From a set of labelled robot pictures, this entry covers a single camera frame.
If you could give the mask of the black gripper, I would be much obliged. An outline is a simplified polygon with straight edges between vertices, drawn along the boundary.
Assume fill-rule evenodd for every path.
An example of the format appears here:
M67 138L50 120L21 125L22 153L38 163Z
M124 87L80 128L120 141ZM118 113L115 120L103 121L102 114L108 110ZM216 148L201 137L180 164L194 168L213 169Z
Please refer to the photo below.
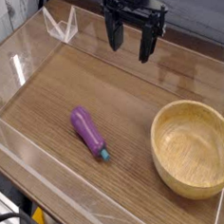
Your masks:
M140 62L146 63L154 53L158 38L154 26L164 28L168 8L159 0L103 0L108 42L114 51L123 41L123 23L143 26L140 39Z

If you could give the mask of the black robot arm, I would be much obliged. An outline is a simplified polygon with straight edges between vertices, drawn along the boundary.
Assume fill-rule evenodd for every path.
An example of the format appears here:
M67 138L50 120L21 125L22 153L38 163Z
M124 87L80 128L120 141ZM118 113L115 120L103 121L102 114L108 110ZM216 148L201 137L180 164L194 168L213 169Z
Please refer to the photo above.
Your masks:
M168 8L158 0L103 0L102 10L108 43L114 51L123 43L123 23L140 28L140 62L154 53L158 37L165 33Z

